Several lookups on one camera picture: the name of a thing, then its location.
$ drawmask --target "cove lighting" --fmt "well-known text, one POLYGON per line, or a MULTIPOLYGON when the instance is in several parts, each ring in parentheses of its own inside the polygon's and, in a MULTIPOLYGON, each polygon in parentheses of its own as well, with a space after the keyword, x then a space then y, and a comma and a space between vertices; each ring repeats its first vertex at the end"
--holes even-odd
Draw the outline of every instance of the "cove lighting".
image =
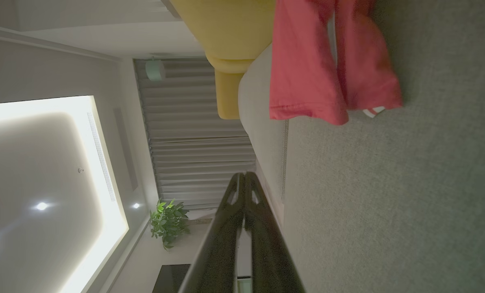
MULTIPOLYGON (((94 244, 80 260, 77 268, 58 293, 81 293, 86 291, 108 260, 110 252, 117 247, 128 231, 124 211, 117 196, 117 186, 110 165, 107 146, 103 139, 101 124, 93 96, 50 98, 0 104, 0 122, 20 122, 20 118, 36 115, 69 115, 79 135, 79 142, 85 151, 95 194, 101 208, 102 229, 94 244)), ((41 202, 40 211, 49 205, 41 202)))

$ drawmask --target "potted plant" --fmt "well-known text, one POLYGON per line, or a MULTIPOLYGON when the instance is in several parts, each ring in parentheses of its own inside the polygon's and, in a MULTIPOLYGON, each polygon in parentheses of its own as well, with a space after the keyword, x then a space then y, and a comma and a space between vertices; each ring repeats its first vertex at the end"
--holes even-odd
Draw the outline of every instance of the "potted plant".
POLYGON ((157 210, 155 212, 150 211, 150 225, 152 237, 162 237, 163 248, 168 249, 174 247, 172 243, 183 233, 190 234, 188 225, 188 217, 184 204, 180 202, 174 205, 173 199, 167 206, 166 202, 157 202, 157 210))

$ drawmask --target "yellow cushion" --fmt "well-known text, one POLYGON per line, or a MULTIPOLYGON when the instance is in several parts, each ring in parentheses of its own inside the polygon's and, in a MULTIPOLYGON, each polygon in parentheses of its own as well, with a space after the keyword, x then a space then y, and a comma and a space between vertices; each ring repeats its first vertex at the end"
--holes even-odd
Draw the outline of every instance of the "yellow cushion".
POLYGON ((225 74, 215 70, 217 112, 222 119, 239 119, 239 83, 244 74, 225 74))
POLYGON ((239 119, 239 81, 272 42, 275 0, 171 0, 215 68, 217 111, 239 119))
POLYGON ((229 74, 237 74, 237 73, 244 73, 248 71, 248 67, 250 67, 251 63, 253 63, 254 59, 219 59, 214 56, 210 56, 208 52, 206 53, 207 59, 210 64, 217 69, 218 71, 229 73, 229 74))
POLYGON ((209 56, 255 59, 271 43, 275 0, 172 0, 209 56))

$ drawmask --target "pink cloth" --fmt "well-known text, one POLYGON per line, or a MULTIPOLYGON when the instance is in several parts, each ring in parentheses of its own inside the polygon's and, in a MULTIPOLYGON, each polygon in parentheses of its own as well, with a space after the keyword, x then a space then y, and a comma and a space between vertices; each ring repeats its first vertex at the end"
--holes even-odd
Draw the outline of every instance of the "pink cloth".
POLYGON ((347 110, 402 106, 380 30, 369 18, 374 0, 277 0, 270 118, 348 121, 347 110), (337 65, 327 22, 335 13, 337 65))

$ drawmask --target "gray curtain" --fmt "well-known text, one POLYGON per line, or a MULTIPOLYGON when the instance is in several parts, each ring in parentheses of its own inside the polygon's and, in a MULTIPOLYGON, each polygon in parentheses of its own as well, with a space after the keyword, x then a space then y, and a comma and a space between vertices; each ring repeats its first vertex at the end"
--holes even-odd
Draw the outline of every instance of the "gray curtain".
POLYGON ((206 58, 163 60, 166 78, 150 81, 135 60, 154 174, 163 200, 188 209, 218 206, 231 176, 255 168, 240 120, 217 114, 214 69, 206 58))

